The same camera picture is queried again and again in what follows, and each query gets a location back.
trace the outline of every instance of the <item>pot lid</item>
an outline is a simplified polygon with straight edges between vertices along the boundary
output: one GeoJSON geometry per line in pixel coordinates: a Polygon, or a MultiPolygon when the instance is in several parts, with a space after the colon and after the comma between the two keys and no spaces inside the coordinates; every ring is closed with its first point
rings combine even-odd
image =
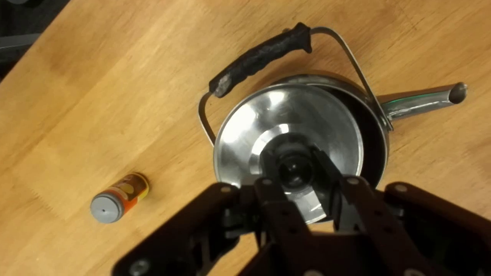
{"type": "MultiPolygon", "coordinates": [[[[299,135],[327,154],[344,175],[360,175],[363,143],[347,106],[327,89],[274,85],[247,97],[215,141],[218,181],[250,186],[262,177],[261,154],[281,135],[299,135]]],[[[311,187],[285,192],[307,223],[325,218],[311,187]]]]}

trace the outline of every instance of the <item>metal bottle cap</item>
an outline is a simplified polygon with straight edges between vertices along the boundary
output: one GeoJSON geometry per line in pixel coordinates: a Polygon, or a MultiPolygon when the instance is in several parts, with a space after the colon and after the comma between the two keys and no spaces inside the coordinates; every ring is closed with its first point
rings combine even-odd
{"type": "Polygon", "coordinates": [[[123,206],[115,196],[100,193],[93,198],[90,212],[96,221],[112,224],[123,216],[123,206]]]}

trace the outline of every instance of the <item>small bottle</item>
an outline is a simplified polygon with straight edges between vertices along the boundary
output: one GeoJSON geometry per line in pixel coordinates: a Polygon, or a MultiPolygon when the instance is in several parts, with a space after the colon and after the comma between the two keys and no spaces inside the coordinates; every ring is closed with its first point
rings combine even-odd
{"type": "Polygon", "coordinates": [[[149,189],[144,175],[130,173],[92,200],[92,216],[103,224],[112,224],[143,200],[149,189]]]}

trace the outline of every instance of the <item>wooden table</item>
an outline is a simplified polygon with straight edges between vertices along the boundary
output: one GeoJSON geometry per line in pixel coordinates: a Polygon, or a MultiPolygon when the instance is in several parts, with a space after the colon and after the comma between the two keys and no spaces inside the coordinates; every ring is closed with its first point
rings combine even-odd
{"type": "MultiPolygon", "coordinates": [[[[196,103],[256,43],[304,22],[339,31],[377,95],[466,81],[456,108],[396,123],[388,172],[491,218],[491,2],[73,0],[0,86],[1,275],[107,275],[115,261],[213,183],[196,103]],[[98,224],[96,192],[127,172],[152,192],[98,224]]],[[[273,63],[224,100],[215,127],[265,83],[330,71],[356,80],[339,46],[273,63]]],[[[212,275],[253,255],[247,236],[212,275]]]]}

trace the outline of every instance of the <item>metal handle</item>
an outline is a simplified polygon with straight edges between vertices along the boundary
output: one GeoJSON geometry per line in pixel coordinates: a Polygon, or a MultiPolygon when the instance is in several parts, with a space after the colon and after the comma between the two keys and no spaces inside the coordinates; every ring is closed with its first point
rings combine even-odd
{"type": "MultiPolygon", "coordinates": [[[[382,124],[383,124],[386,129],[393,129],[393,124],[391,124],[390,118],[385,115],[380,103],[379,103],[377,98],[374,97],[374,94],[373,94],[373,91],[371,91],[371,88],[370,88],[370,85],[368,85],[368,81],[367,81],[367,78],[365,78],[360,66],[359,66],[357,62],[356,62],[356,57],[353,55],[350,46],[344,42],[344,39],[342,39],[336,31],[333,31],[333,29],[330,29],[330,28],[325,28],[325,26],[313,28],[313,29],[310,31],[310,35],[314,35],[314,34],[327,34],[327,35],[333,37],[333,39],[340,45],[340,48],[344,49],[344,52],[348,55],[348,58],[350,58],[350,62],[351,62],[351,65],[353,65],[353,68],[354,68],[359,80],[362,81],[362,85],[363,85],[363,88],[365,88],[365,91],[367,91],[367,100],[368,100],[368,101],[371,103],[371,106],[374,108],[376,115],[380,118],[382,124]]],[[[230,66],[227,66],[224,71],[233,72],[233,71],[235,71],[233,65],[235,65],[235,63],[232,63],[230,66]]],[[[213,129],[210,127],[208,120],[207,120],[207,117],[205,117],[205,104],[207,104],[207,101],[208,101],[208,98],[210,98],[212,94],[213,94],[213,91],[205,92],[205,94],[201,97],[199,106],[198,106],[198,115],[199,115],[201,127],[202,127],[204,134],[207,135],[208,141],[210,141],[212,146],[213,146],[213,144],[215,144],[215,140],[216,140],[216,135],[215,135],[213,129]]]]}

